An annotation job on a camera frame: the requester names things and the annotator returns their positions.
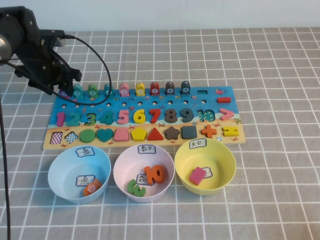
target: teal heart block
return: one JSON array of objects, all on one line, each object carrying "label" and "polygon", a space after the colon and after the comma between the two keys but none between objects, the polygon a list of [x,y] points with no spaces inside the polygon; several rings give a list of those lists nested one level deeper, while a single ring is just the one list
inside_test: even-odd
[{"label": "teal heart block", "polygon": [[110,128],[108,129],[99,129],[96,131],[96,136],[101,142],[107,142],[114,136],[114,131],[112,131]]}]

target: wooden puzzle board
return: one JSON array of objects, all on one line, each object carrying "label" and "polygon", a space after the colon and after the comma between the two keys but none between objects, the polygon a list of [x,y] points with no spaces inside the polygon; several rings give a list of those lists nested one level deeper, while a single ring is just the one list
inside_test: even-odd
[{"label": "wooden puzzle board", "polygon": [[[84,98],[79,99],[79,102],[94,103],[102,101],[105,98],[103,90],[99,90],[99,97],[95,100],[90,99],[88,91],[84,92]],[[160,146],[181,145],[188,141],[188,139],[182,139],[182,126],[195,126],[197,137],[200,138],[205,137],[201,134],[201,130],[205,128],[206,125],[211,125],[212,128],[217,130],[217,134],[213,136],[213,139],[224,144],[238,144],[246,141],[235,94],[231,86],[192,87],[190,94],[188,95],[180,94],[179,87],[175,89],[175,95],[165,95],[164,88],[160,88],[160,94],[156,96],[150,95],[149,88],[145,89],[145,96],[136,96],[135,89],[130,89],[129,92],[130,96],[124,97],[120,96],[119,90],[115,89],[113,91],[113,96],[110,96],[105,103],[93,107],[83,105],[76,106],[71,102],[56,98],[45,135],[43,149],[63,149],[87,144],[96,147],[129,147],[146,142]],[[219,97],[230,97],[231,103],[217,103],[217,98]],[[190,122],[182,122],[181,110],[184,108],[189,108],[193,111],[193,119]],[[220,117],[223,116],[223,114],[219,112],[221,108],[234,112],[234,116],[222,121]],[[146,121],[143,124],[136,124],[134,122],[134,113],[141,109],[144,109],[145,111]],[[151,109],[161,109],[158,120],[153,124],[150,123],[152,115],[149,114],[149,110]],[[168,123],[165,121],[165,111],[168,109],[174,109],[176,111],[177,121],[175,123]],[[127,124],[117,124],[120,110],[129,111],[129,122]],[[106,111],[112,111],[113,123],[111,125],[106,125],[99,121]],[[62,127],[57,126],[58,113],[65,114]],[[71,119],[71,113],[80,114],[79,126],[67,126],[67,122]],[[96,115],[96,122],[91,126],[84,125],[88,122],[88,114]],[[166,139],[164,131],[170,126],[180,130],[177,140]],[[86,129],[92,129],[95,132],[98,129],[111,129],[115,133],[117,128],[120,127],[128,128],[129,141],[115,142],[112,137],[109,141],[102,142],[96,137],[90,143],[83,143],[79,138],[79,134]],[[144,141],[133,141],[131,131],[138,127],[146,130],[147,134],[149,134],[153,128],[157,128],[163,135],[164,140],[148,141],[146,138]],[[239,136],[224,136],[223,127],[238,127]]]}]

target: pink bowl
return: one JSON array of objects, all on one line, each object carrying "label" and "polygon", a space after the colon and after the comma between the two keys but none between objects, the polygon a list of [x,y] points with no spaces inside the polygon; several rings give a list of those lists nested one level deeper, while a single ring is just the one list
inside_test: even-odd
[{"label": "pink bowl", "polygon": [[[165,180],[163,183],[147,185],[144,168],[155,165],[165,167]],[[152,144],[140,144],[126,149],[115,161],[113,177],[115,184],[129,198],[141,203],[152,202],[160,198],[168,189],[175,176],[175,164],[170,154],[159,146]],[[127,185],[136,180],[140,188],[145,187],[143,197],[128,193]]]}]

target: white wall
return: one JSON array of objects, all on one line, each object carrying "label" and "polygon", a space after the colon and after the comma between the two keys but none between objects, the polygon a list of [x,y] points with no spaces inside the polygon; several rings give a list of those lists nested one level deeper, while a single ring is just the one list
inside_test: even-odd
[{"label": "white wall", "polygon": [[65,31],[320,26],[319,0],[0,0],[21,5]]}]

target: gray grid mat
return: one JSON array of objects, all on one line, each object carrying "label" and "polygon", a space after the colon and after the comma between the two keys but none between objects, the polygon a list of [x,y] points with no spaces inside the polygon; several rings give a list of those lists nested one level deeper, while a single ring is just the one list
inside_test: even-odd
[{"label": "gray grid mat", "polygon": [[[75,32],[103,55],[115,88],[233,86],[246,143],[230,145],[237,172],[223,191],[199,196],[175,179],[140,204],[115,186],[86,205],[55,196],[48,169],[61,151],[42,150],[55,97],[0,68],[14,240],[320,239],[320,28]],[[103,87],[92,52],[68,40],[57,50]],[[166,147],[175,154],[177,147]],[[105,148],[114,163],[123,148]],[[0,163],[0,239],[6,236]]]}]

